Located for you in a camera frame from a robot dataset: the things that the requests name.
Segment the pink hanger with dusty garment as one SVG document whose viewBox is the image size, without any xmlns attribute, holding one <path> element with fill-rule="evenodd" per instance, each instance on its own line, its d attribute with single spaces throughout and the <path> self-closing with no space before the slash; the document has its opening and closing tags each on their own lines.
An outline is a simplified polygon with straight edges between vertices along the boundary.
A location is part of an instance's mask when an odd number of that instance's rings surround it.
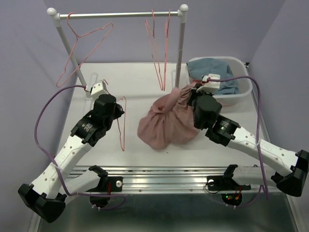
<svg viewBox="0 0 309 232">
<path fill-rule="evenodd" d="M 118 132 L 119 132 L 119 142 L 120 142 L 120 148 L 123 152 L 125 152 L 125 147 L 126 147 L 126 107 L 127 107 L 127 99 L 125 96 L 120 97 L 119 99 L 116 100 L 117 102 L 119 101 L 124 101 L 124 119 L 123 119 L 123 128 L 121 129 L 120 127 L 120 122 L 119 119 L 117 119 L 117 126 L 118 126 Z"/>
</svg>

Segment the dusty pink garment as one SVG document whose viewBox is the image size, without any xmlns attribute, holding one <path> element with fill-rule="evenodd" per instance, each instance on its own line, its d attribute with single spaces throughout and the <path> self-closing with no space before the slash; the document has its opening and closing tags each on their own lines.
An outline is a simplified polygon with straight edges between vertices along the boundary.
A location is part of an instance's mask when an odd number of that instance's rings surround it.
<svg viewBox="0 0 309 232">
<path fill-rule="evenodd" d="M 183 145 L 197 137 L 200 130 L 194 127 L 193 110 L 187 104 L 193 84 L 174 88 L 157 99 L 148 114 L 140 119 L 137 136 L 154 150 L 169 144 Z"/>
</svg>

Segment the blue grey garment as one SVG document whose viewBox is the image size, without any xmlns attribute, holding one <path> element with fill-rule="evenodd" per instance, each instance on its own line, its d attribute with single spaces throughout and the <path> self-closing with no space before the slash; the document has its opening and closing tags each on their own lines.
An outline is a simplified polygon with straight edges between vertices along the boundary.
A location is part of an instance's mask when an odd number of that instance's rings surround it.
<svg viewBox="0 0 309 232">
<path fill-rule="evenodd" d="M 189 77 L 193 80 L 201 81 L 204 75 L 218 74 L 221 80 L 234 78 L 230 66 L 215 58 L 200 58 L 188 61 L 187 70 Z M 237 80 L 231 80 L 220 83 L 220 88 L 215 92 L 215 95 L 234 95 L 239 94 Z"/>
</svg>

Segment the pink hanger with blue garment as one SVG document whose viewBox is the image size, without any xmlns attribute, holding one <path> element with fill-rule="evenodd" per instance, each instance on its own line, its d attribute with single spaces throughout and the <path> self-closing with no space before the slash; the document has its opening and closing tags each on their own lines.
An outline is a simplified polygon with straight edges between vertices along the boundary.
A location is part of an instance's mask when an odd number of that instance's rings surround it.
<svg viewBox="0 0 309 232">
<path fill-rule="evenodd" d="M 156 73 L 157 80 L 159 83 L 159 88 L 161 91 L 165 91 L 165 82 L 161 74 L 159 53 L 158 53 L 158 47 L 157 47 L 157 42 L 155 38 L 155 13 L 153 10 L 151 10 L 151 13 L 152 13 L 152 19 L 153 19 L 152 28 L 150 27 L 147 19 L 145 19 L 144 23 L 145 23 L 146 33 L 148 37 L 148 43 L 149 43 L 150 50 L 151 50 L 151 56 L 152 56 L 152 61 L 154 64 L 154 69 L 155 69 L 155 73 Z"/>
</svg>

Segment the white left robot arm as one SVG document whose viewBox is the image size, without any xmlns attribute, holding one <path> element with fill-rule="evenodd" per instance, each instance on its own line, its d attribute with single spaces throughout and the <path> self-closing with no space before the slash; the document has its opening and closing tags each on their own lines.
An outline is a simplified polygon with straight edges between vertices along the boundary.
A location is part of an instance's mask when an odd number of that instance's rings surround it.
<svg viewBox="0 0 309 232">
<path fill-rule="evenodd" d="M 65 182 L 79 160 L 106 135 L 114 120 L 124 114 L 122 106 L 111 94 L 101 94 L 89 111 L 71 130 L 65 144 L 48 167 L 30 184 L 22 184 L 18 194 L 24 204 L 48 223 L 63 213 L 70 197 L 87 195 L 88 190 L 106 192 L 119 190 L 108 173 L 94 165 L 78 178 Z"/>
</svg>

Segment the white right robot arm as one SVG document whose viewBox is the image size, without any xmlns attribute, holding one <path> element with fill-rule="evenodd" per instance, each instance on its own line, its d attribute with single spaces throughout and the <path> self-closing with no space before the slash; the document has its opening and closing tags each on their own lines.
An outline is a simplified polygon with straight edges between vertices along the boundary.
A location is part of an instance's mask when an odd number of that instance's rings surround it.
<svg viewBox="0 0 309 232">
<path fill-rule="evenodd" d="M 188 105 L 193 110 L 195 128 L 206 130 L 205 136 L 212 142 L 240 151 L 260 162 L 257 167 L 229 165 L 221 180 L 214 182 L 214 191 L 263 185 L 276 187 L 290 196 L 302 195 L 309 173 L 307 151 L 294 152 L 278 147 L 222 116 L 222 105 L 211 93 L 202 91 L 200 84 L 191 88 Z"/>
</svg>

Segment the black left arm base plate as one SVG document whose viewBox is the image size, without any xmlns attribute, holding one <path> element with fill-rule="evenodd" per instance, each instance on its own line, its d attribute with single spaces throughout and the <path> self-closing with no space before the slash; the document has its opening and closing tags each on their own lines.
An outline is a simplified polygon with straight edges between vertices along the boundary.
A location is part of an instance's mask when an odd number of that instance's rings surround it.
<svg viewBox="0 0 309 232">
<path fill-rule="evenodd" d="M 108 176 L 100 179 L 98 185 L 95 188 L 89 189 L 88 192 L 121 192 L 123 185 L 122 176 Z"/>
</svg>

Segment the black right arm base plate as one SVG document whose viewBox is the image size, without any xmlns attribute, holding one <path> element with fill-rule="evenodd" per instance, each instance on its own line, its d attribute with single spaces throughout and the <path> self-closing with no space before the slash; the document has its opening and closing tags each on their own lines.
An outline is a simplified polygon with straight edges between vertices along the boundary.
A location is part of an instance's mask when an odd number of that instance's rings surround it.
<svg viewBox="0 0 309 232">
<path fill-rule="evenodd" d="M 223 191 L 240 191 L 251 190 L 251 185 L 237 184 L 232 178 L 225 178 L 222 175 L 209 175 L 207 176 L 207 182 L 204 185 L 204 190 L 207 192 L 223 192 Z"/>
</svg>

